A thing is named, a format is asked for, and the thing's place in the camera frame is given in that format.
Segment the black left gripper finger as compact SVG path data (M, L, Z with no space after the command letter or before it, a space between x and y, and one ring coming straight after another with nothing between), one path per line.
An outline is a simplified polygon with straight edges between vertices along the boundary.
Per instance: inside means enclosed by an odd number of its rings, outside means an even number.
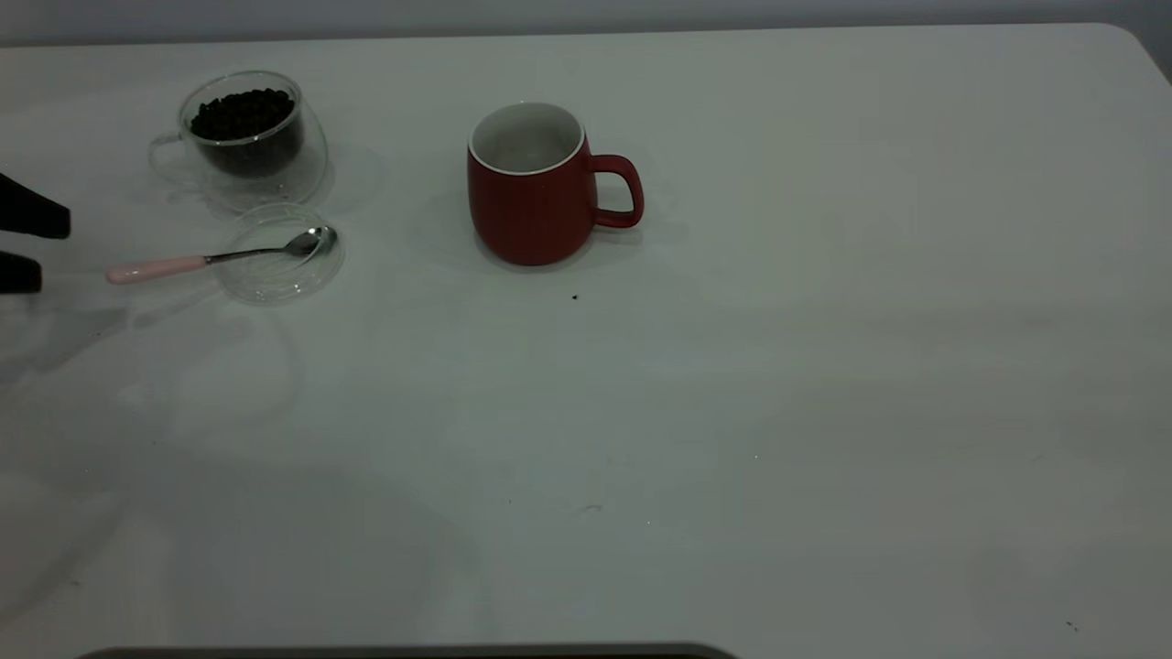
M46 199L9 176L1 175L1 231L64 242L71 236L71 210Z
M41 263L0 252L0 295L36 295L43 287Z

